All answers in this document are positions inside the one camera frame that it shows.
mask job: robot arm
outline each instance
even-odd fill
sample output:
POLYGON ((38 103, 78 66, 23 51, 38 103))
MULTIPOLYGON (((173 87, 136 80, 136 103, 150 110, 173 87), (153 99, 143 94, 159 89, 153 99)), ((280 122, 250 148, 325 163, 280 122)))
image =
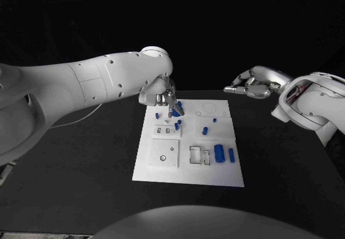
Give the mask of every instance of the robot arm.
POLYGON ((172 71, 168 52, 159 47, 48 66, 0 64, 0 165, 31 150, 67 114, 94 105, 140 94, 142 104, 159 102, 184 116, 172 71))
POLYGON ((312 73, 293 79, 273 68, 256 66, 234 80, 225 92, 257 99, 280 94, 272 115, 283 122, 292 120, 300 127, 319 130, 331 121, 345 133, 345 79, 312 73))

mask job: tall blue cylinder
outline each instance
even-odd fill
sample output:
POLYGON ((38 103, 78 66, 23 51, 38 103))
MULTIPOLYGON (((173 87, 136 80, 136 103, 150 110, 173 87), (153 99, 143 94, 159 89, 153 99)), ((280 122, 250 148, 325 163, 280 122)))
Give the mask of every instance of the tall blue cylinder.
POLYGON ((217 163, 224 163, 225 162, 224 149, 223 149, 221 144, 217 144, 214 146, 214 156, 215 156, 215 162, 217 163))

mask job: white cable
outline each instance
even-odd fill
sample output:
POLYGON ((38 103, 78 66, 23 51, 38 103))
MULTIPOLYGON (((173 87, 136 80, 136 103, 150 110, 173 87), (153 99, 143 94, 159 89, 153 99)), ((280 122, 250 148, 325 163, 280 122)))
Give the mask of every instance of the white cable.
POLYGON ((80 121, 83 121, 85 118, 88 118, 91 115, 93 115, 93 113, 97 111, 97 109, 100 108, 100 106, 94 109, 94 111, 84 117, 84 118, 81 118, 78 121, 75 121, 75 122, 72 122, 72 123, 65 123, 65 124, 61 124, 61 125, 57 125, 57 126, 54 126, 54 127, 51 127, 51 128, 57 128, 57 127, 62 127, 62 126, 67 126, 67 125, 71 125, 71 124, 74 124, 74 123, 78 123, 80 121))

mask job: black table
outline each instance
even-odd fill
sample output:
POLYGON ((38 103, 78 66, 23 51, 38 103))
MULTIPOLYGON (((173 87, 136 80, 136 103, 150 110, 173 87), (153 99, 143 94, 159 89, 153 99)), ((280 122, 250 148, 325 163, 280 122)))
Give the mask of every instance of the black table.
POLYGON ((277 97, 256 100, 223 91, 178 97, 228 100, 246 187, 132 181, 146 112, 133 96, 51 129, 20 158, 0 189, 0 231, 87 235, 147 209, 211 205, 266 215, 326 238, 345 235, 345 183, 315 132, 270 115, 277 97))

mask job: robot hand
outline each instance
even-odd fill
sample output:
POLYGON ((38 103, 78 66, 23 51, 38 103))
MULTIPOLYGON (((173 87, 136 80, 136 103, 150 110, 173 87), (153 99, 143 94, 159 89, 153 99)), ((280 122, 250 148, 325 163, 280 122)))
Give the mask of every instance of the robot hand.
POLYGON ((292 81, 293 77, 283 72, 270 67, 256 66, 238 75, 231 86, 227 86, 224 91, 247 95, 256 99, 264 99, 272 93, 282 94, 292 81), (244 87, 238 86, 244 80, 247 80, 244 87))

